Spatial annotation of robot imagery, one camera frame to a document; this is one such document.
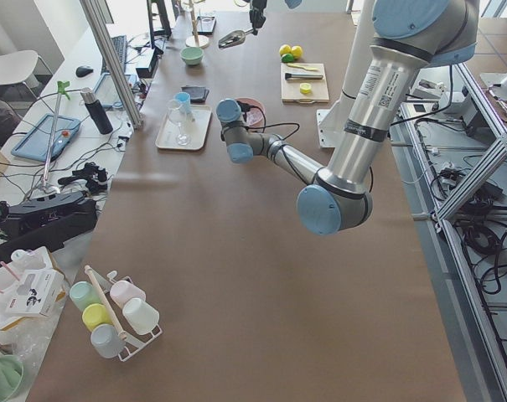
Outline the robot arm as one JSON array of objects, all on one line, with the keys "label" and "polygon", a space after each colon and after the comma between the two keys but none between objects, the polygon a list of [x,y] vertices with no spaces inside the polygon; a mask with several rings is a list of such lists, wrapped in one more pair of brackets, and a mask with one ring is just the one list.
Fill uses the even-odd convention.
[{"label": "robot arm", "polygon": [[251,133],[239,103],[216,108],[230,160],[262,155],[305,183],[297,196],[302,224],[331,235],[363,224],[373,209],[364,180],[396,112],[420,70],[473,57],[479,24],[477,1],[367,1],[353,47],[369,41],[370,65],[357,91],[340,142],[325,167],[275,134]]}]

